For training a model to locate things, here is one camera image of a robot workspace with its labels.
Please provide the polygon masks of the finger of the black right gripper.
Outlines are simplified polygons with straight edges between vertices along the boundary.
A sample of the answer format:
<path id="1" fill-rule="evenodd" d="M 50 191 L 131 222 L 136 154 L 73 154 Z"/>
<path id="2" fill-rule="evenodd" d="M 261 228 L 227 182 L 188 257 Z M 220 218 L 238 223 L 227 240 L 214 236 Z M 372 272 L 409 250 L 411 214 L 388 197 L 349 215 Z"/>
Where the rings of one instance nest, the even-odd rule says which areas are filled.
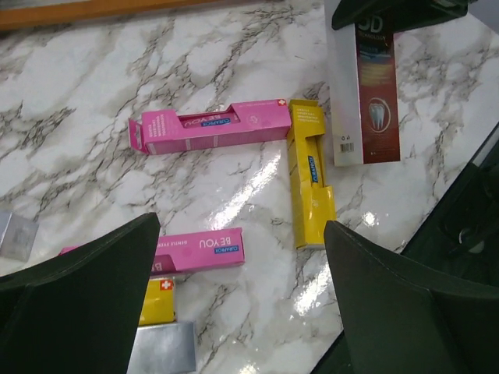
<path id="1" fill-rule="evenodd" d="M 371 16 L 388 18 L 393 31 L 407 31 L 461 18 L 468 13 L 467 0 L 345 0 L 333 6 L 333 30 L 360 23 Z"/>

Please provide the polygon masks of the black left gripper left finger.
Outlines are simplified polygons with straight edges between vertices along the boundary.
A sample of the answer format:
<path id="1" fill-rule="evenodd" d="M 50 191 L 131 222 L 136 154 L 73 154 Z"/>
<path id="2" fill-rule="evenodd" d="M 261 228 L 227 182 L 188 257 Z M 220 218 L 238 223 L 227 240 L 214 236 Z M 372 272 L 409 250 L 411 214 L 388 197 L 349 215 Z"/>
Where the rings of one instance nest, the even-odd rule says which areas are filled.
<path id="1" fill-rule="evenodd" d="M 3 373 L 125 373 L 161 225 L 145 213 L 1 278 Z"/>

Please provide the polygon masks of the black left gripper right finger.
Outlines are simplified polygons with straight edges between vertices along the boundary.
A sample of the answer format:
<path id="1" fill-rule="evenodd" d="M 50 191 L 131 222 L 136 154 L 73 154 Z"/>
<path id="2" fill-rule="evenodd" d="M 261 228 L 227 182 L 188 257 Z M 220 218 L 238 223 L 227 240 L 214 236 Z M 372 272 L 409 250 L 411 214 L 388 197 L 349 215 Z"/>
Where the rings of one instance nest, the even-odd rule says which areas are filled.
<path id="1" fill-rule="evenodd" d="M 496 373 L 498 289 L 372 243 L 337 221 L 327 261 L 355 373 Z"/>

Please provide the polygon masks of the red Muesrgtei toothpaste box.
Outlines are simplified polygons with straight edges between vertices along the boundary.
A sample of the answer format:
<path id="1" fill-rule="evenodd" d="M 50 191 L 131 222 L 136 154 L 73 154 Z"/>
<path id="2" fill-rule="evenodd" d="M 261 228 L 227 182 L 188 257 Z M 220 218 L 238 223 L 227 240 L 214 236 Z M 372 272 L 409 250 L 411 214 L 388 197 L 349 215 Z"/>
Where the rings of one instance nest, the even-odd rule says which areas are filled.
<path id="1" fill-rule="evenodd" d="M 399 161 L 392 22 L 372 15 L 336 30 L 339 4 L 324 3 L 334 165 Z"/>

